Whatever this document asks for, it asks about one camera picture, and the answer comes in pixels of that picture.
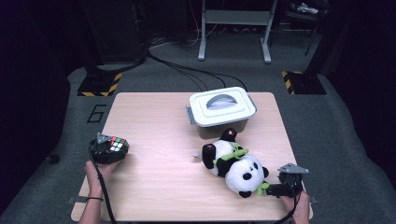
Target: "white metal stand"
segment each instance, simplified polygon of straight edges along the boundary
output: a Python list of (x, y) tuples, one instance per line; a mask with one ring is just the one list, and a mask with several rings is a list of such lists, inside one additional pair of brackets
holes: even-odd
[(276, 3), (277, 0), (274, 0), (271, 6), (271, 11), (206, 10), (205, 0), (202, 0), (201, 45), (198, 53), (198, 60), (203, 61), (205, 59), (207, 24), (241, 24), (266, 26), (264, 37), (260, 38), (260, 41), (262, 44), (262, 55), (265, 63), (271, 63), (267, 41), (271, 32)]

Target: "wooden table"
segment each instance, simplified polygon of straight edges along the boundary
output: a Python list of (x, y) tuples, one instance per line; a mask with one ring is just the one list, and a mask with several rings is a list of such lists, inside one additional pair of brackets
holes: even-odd
[[(242, 198), (227, 188), (224, 178), (206, 170), (193, 157), (202, 146), (216, 141), (201, 139), (186, 113), (195, 92), (119, 93), (103, 133), (125, 138), (129, 153), (107, 186), (117, 221), (257, 221), (286, 215), (282, 202), (254, 193)], [(278, 167), (296, 164), (275, 97), (269, 92), (249, 92), (257, 113), (237, 142), (249, 149), (277, 184)], [(80, 196), (89, 192), (84, 180)], [(76, 203), (72, 219), (78, 221), (85, 203)], [(102, 203), (102, 219), (109, 220)]]

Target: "container handle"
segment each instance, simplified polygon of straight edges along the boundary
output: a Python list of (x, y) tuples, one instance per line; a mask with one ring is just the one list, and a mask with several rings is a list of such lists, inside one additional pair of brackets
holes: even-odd
[(251, 99), (251, 97), (249, 95), (248, 95), (248, 98), (250, 99), (250, 102), (253, 104), (254, 109), (257, 111), (257, 106), (256, 106), (256, 104), (254, 104), (253, 99)]
[(206, 103), (206, 108), (209, 108), (210, 106), (212, 106), (212, 105), (213, 105), (217, 100), (219, 100), (219, 99), (230, 99), (230, 100), (233, 101), (233, 103), (238, 104), (238, 103), (236, 102), (235, 98), (233, 98), (231, 95), (228, 95), (228, 94), (219, 94), (219, 95), (216, 95), (216, 96), (212, 97), (212, 99), (210, 99), (210, 100), (207, 101), (207, 103)]
[(192, 114), (191, 107), (186, 106), (186, 112), (187, 112), (187, 118), (189, 119), (190, 124), (191, 125), (195, 124), (195, 119), (194, 119), (194, 115)]

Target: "white plastic container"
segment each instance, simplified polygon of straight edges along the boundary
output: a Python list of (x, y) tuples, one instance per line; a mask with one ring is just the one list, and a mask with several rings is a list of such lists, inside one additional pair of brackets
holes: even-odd
[(197, 125), (203, 139), (220, 137), (227, 128), (241, 133), (256, 110), (246, 91), (239, 87), (195, 93), (187, 107), (191, 124)]

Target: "yellow and black tape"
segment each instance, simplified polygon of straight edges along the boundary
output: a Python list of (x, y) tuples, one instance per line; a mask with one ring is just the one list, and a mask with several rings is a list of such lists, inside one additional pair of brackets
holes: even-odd
[(99, 91), (79, 91), (78, 96), (111, 96), (119, 85), (122, 73), (114, 76), (111, 85), (103, 87)]
[(303, 74), (303, 72), (291, 72), (291, 71), (282, 71), (282, 77), (283, 80), (285, 81), (285, 85), (286, 85), (286, 89), (288, 89), (289, 94), (294, 94), (294, 89), (293, 86), (291, 85), (291, 81), (289, 79), (289, 74), (293, 73), (293, 74)]

